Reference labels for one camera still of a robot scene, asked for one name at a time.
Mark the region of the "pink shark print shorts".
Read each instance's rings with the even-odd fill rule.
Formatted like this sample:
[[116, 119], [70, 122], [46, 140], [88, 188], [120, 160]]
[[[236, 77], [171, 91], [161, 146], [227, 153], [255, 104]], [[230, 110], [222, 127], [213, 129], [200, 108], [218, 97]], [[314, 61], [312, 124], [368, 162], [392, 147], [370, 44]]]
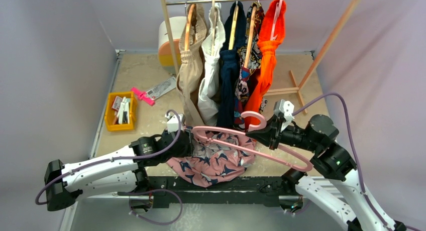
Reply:
[[167, 165], [185, 181], [200, 187], [228, 182], [243, 174], [255, 155], [220, 144], [194, 142], [193, 155], [171, 158]]

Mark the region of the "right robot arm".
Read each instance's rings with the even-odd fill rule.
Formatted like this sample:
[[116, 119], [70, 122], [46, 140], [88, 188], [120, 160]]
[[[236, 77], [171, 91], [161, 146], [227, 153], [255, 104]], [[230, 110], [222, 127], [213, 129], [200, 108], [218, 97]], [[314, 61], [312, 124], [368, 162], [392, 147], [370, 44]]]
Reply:
[[371, 195], [359, 176], [360, 167], [336, 141], [339, 130], [326, 115], [316, 114], [303, 129], [293, 124], [279, 128], [281, 118], [272, 117], [265, 128], [246, 135], [270, 149], [286, 145], [313, 152], [310, 163], [340, 192], [343, 200], [315, 184], [306, 171], [291, 168], [282, 176], [288, 194], [301, 194], [331, 216], [344, 230], [406, 230], [404, 223], [392, 219]]

